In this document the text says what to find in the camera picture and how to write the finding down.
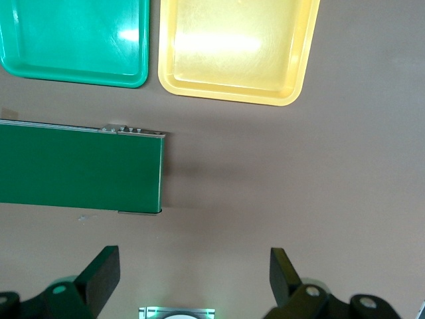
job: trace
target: gray floor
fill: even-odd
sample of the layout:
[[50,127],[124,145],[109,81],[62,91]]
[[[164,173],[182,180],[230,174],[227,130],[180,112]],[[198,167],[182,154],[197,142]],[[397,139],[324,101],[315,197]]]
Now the gray floor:
[[274,305],[269,249],[283,247],[341,300],[376,294],[413,318],[425,287],[423,1],[323,0],[303,91],[285,108],[166,92],[159,1],[151,14],[140,89],[0,68],[0,108],[22,120],[171,133],[157,217],[0,204],[0,291],[29,298],[117,244],[122,279],[101,319],[137,318],[140,306],[257,319]]

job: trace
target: yellow tray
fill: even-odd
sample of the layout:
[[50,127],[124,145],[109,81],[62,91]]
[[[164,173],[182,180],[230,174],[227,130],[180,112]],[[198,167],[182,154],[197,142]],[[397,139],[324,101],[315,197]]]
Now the yellow tray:
[[284,106],[300,94],[319,0],[162,0],[171,93]]

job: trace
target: plastic tray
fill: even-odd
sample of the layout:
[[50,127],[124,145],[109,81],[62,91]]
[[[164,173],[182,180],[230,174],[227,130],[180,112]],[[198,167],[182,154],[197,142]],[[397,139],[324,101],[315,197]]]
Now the plastic tray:
[[301,92],[319,0],[162,0],[171,93],[284,106]]
[[16,76],[138,87],[149,0],[0,1],[0,58]]

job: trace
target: green rectangular panel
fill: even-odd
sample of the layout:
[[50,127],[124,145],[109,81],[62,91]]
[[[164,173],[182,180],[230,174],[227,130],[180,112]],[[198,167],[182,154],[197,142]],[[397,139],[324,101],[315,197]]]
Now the green rectangular panel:
[[0,202],[159,213],[164,137],[0,120]]

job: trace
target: green tray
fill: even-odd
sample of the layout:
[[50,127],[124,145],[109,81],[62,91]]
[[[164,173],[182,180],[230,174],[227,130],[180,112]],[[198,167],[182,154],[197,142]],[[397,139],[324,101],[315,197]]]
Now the green tray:
[[0,202],[159,213],[164,137],[0,120]]
[[135,88],[147,78],[149,0],[0,1],[15,76]]

